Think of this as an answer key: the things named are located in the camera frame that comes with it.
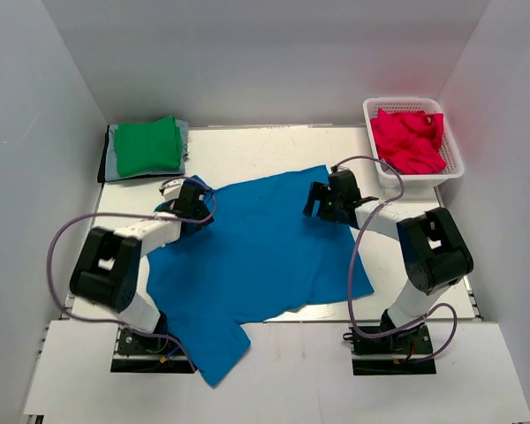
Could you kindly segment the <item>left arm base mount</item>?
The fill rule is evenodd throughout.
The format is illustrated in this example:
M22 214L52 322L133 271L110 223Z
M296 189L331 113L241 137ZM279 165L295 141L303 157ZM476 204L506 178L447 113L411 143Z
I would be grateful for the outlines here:
M174 341L144 337L126 328L117 332L110 365L113 374L174 375L197 370Z

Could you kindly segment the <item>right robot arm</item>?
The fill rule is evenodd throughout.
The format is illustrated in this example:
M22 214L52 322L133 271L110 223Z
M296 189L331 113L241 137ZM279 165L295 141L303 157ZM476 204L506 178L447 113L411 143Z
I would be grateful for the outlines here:
M323 221L358 230L356 245L367 231L399 243L407 280L396 300L383 312L376 333L360 329L354 318L352 280L358 247L354 248L347 277L347 307L354 331L365 339L380 338L392 352L402 352L410 345L412 329L437 309L453 308L439 299L474 267L473 257L447 208L402 218L386 209L399 198L382 201L373 196L363 197L350 170L335 170L326 183L310 185L303 209L304 216L318 216Z

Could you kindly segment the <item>green folded t-shirt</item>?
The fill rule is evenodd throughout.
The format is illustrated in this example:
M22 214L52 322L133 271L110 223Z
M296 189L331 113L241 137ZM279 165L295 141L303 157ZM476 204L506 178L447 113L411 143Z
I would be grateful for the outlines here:
M148 171L175 170L183 157L181 133L174 117L119 125L114 149L117 172L123 178Z

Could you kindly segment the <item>blue t-shirt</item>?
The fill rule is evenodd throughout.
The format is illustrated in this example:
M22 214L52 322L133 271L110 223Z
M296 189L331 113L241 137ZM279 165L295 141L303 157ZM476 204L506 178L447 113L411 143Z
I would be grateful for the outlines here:
M148 256L147 291L210 386L250 347L243 327L373 292L342 224L302 210L324 166L217 190L211 225Z

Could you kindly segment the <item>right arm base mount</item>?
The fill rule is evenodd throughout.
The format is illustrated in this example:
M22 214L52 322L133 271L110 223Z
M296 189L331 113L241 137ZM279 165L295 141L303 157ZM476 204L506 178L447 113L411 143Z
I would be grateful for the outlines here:
M360 336L352 327L342 335L352 351L354 376L435 375L435 360L428 326L376 339Z

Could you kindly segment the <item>black folded t-shirt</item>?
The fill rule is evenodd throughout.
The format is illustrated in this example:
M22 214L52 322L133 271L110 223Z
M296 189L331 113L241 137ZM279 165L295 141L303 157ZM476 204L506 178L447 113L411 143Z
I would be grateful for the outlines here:
M104 145L96 180L98 183L103 184L118 179L117 158L114 148L114 127L108 125L104 135Z

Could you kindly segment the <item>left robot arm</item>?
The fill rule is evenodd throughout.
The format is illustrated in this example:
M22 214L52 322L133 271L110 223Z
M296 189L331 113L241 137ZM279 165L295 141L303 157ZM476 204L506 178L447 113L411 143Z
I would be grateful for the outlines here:
M73 295L109 311L121 326L139 332L149 352L169 342L167 319L138 293L140 262L156 249L193 235L213 223L207 201L213 190L188 178L160 189L164 203L150 216L115 230L92 228L70 279Z

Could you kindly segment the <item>white plastic basket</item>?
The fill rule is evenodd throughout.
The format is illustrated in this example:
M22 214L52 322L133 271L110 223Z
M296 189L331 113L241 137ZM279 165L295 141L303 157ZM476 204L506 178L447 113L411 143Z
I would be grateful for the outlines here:
M384 110L388 113L416 110L423 110L427 113L443 113L443 111L437 101L424 97L376 97L368 98L363 102L363 112L364 118L366 120L367 134L372 155L378 160L375 163L375 168L379 182L382 186L398 186L398 179L394 175L395 172L400 174L401 180L404 182L405 186L411 188L436 187L449 179L460 178L463 175L465 171L464 164L445 116L443 144L439 153L445 160L446 167L441 173L426 175L405 175L382 160L377 153L375 139L370 124L370 119L377 116L378 110Z

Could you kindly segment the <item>red t-shirt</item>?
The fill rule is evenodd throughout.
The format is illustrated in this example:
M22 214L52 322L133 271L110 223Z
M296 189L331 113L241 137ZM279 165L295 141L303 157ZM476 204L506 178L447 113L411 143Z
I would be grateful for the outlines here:
M405 175L441 173L446 162L439 151L443 144L443 113L423 110L378 110L370 119L379 157Z

